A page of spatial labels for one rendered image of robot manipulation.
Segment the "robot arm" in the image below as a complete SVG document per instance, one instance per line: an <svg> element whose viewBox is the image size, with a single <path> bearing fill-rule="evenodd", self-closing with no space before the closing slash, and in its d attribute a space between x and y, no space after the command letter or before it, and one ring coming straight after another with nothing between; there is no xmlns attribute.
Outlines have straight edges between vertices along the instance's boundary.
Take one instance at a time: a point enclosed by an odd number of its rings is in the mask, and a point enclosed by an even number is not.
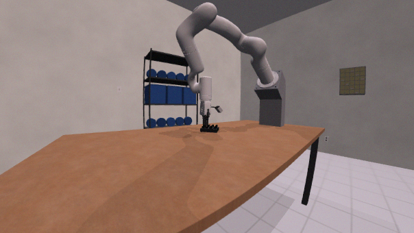
<svg viewBox="0 0 414 233"><path fill-rule="evenodd" d="M200 100L212 100L212 78L201 77L199 83L195 80L195 76L204 70L204 64L195 44L194 36L203 29L223 36L240 52L254 57L254 60L251 59L251 65L258 76L257 84L259 87L269 88L277 83L278 74L271 71L265 57L267 50L265 41L261 38L244 35L235 24L218 16L217 9L212 3L203 3L193 10L192 14L179 25L176 31L177 41L191 70L187 78L188 85L193 93L199 93Z"/></svg>

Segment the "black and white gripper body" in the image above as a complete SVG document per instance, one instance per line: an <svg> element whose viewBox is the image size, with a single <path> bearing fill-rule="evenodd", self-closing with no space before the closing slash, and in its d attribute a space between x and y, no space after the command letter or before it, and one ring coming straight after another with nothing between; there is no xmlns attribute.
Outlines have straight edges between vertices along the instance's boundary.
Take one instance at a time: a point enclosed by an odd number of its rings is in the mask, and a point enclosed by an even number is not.
<svg viewBox="0 0 414 233"><path fill-rule="evenodd" d="M210 100L201 100L200 103L200 115L207 115L207 109L209 109L209 116L211 114Z"/></svg>

